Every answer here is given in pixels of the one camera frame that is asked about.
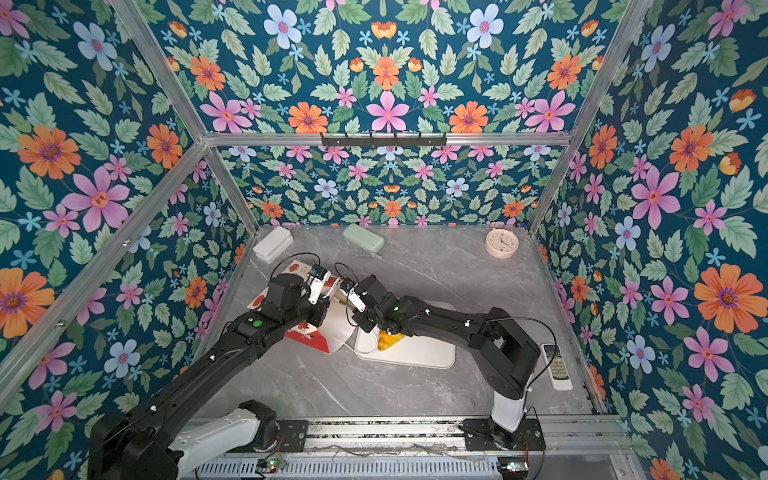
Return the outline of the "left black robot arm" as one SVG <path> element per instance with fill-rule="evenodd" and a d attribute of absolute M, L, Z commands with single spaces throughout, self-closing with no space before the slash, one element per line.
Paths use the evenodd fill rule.
<path fill-rule="evenodd" d="M 320 265 L 306 277 L 274 276 L 260 306 L 234 319 L 186 372 L 127 414 L 101 418 L 91 432 L 88 478 L 177 479 L 240 446 L 277 446 L 276 413 L 255 400 L 196 430 L 186 426 L 231 378 L 287 331 L 302 323 L 322 324 L 330 305 L 322 289 L 329 277 Z"/>

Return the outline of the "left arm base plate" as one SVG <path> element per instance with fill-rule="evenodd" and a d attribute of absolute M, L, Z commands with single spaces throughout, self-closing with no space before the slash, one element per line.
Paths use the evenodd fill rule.
<path fill-rule="evenodd" d="M 261 446 L 257 441 L 236 447 L 230 453 L 300 453 L 308 438 L 309 422 L 306 420 L 277 420 L 273 442 Z"/>

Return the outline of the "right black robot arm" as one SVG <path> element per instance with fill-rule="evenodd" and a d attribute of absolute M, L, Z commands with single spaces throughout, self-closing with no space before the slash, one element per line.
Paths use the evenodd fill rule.
<path fill-rule="evenodd" d="M 366 333 L 378 329 L 433 338 L 468 351 L 494 391 L 491 421 L 510 434 L 519 429 L 539 347 L 506 311 L 462 313 L 413 296 L 397 297 L 374 275 L 359 283 L 344 278 L 340 291 L 352 306 L 353 321 Z"/>

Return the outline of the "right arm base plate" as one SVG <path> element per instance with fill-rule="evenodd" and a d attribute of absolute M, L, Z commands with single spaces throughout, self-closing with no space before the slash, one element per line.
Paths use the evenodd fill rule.
<path fill-rule="evenodd" d="M 518 429 L 510 433 L 490 418 L 466 418 L 459 425 L 468 451 L 544 451 L 546 442 L 541 424 L 525 418 Z"/>

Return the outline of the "steel tongs white tips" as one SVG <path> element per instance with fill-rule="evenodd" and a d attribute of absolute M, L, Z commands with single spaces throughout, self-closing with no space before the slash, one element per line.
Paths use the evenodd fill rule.
<path fill-rule="evenodd" d="M 340 305 L 343 305 L 345 308 L 348 308 L 351 305 L 348 295 L 343 289 L 334 290 L 331 299 L 338 302 Z"/>

